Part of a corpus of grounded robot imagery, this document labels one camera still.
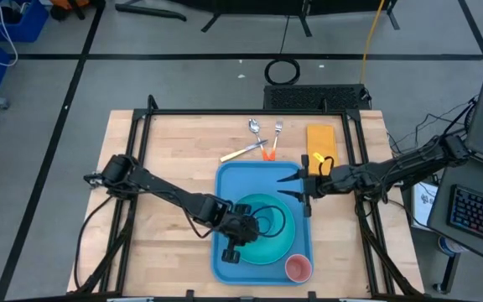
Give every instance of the wooden table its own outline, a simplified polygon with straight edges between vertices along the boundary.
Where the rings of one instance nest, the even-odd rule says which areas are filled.
[[[123,154],[132,111],[113,111],[107,124],[98,170],[113,154]],[[391,158],[382,113],[361,112],[366,148],[370,161]],[[255,142],[247,129],[248,116],[154,116],[148,137],[144,167],[187,191],[214,192],[219,157]],[[253,116],[262,127],[261,137],[273,139],[277,116]],[[339,161],[347,164],[344,131],[340,117],[284,116],[278,140],[277,160],[299,163],[306,153],[306,125],[329,124],[335,127]],[[355,128],[351,122],[356,158]],[[240,160],[262,160],[259,150],[240,156]],[[389,196],[402,202],[398,189]],[[87,215],[106,199],[105,190],[91,192]],[[93,271],[106,251],[115,202],[99,211],[89,222],[81,244],[80,281]],[[394,263],[411,284],[423,292],[417,258],[402,208],[380,203],[387,250]],[[369,297],[365,260],[354,197],[329,195],[313,202],[312,240],[314,274],[300,286],[232,286],[218,282],[210,269],[210,238],[199,239],[190,229],[183,212],[152,195],[140,195],[133,229],[124,295],[184,296],[193,289],[195,296],[306,297],[316,291],[320,298]],[[384,292],[381,263],[374,253],[380,292]],[[114,289],[118,260],[113,263],[109,289]],[[69,289],[74,288],[70,281]]]

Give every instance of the fork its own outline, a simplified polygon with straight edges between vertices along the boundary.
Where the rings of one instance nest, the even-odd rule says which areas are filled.
[[[277,147],[277,138],[282,130],[283,130],[283,121],[277,121],[275,123],[275,141],[273,142],[272,154],[269,156],[269,160],[275,160],[275,148]]]

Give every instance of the teal bowl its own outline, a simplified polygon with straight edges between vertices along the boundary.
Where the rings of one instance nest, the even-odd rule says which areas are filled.
[[[295,238],[295,221],[291,210],[279,199],[264,194],[253,194],[241,198],[237,204],[251,206],[251,213],[264,206],[276,206],[283,210],[286,217],[286,224],[283,231],[275,237],[259,236],[255,242],[246,244],[244,247],[237,247],[241,260],[252,264],[270,264],[282,258],[292,247]],[[258,221],[258,229],[268,235],[277,233],[283,226],[283,215],[277,209],[264,209],[259,211],[255,217]]]

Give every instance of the yellow sponge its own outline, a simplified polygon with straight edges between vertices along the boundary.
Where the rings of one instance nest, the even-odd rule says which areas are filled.
[[[335,167],[339,165],[333,126],[307,125],[307,154],[309,155],[309,174],[319,174],[319,164],[327,156],[335,160]],[[331,162],[331,159],[325,161],[322,174],[326,175],[330,172]]]

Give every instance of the gray floor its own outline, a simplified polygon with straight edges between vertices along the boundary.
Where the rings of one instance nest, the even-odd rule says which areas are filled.
[[[483,1],[469,0],[483,35]],[[207,34],[200,28],[209,13],[154,1],[189,21],[118,13],[108,3],[92,54],[274,53],[281,47],[285,17],[222,16]],[[466,54],[480,48],[455,0],[400,0],[395,10],[402,29],[395,31],[382,16],[371,52],[377,54]],[[18,44],[20,54],[79,54],[94,10],[87,19],[49,20],[34,44]],[[305,38],[296,18],[290,19],[283,52],[352,53],[364,49],[374,13],[309,18],[313,38]],[[88,60],[60,138],[39,207],[23,248],[7,299],[63,294],[70,276],[75,240],[89,190],[81,180],[96,167],[109,111],[144,107],[154,94],[162,108],[261,108],[267,60]],[[299,84],[357,83],[359,60],[301,60]],[[0,110],[0,276],[55,121],[76,66],[74,60],[22,60],[9,69],[0,96],[11,101]],[[272,77],[293,74],[276,65]],[[396,139],[412,132],[426,113],[441,114],[477,94],[483,61],[369,61],[366,86],[373,106],[382,110]],[[458,111],[450,113],[455,116]],[[419,135],[423,143],[439,133],[436,122]],[[413,146],[409,137],[401,148]],[[446,257],[436,237],[413,231],[413,240],[428,294],[440,281]],[[448,297],[483,301],[483,258],[462,257],[454,289]]]

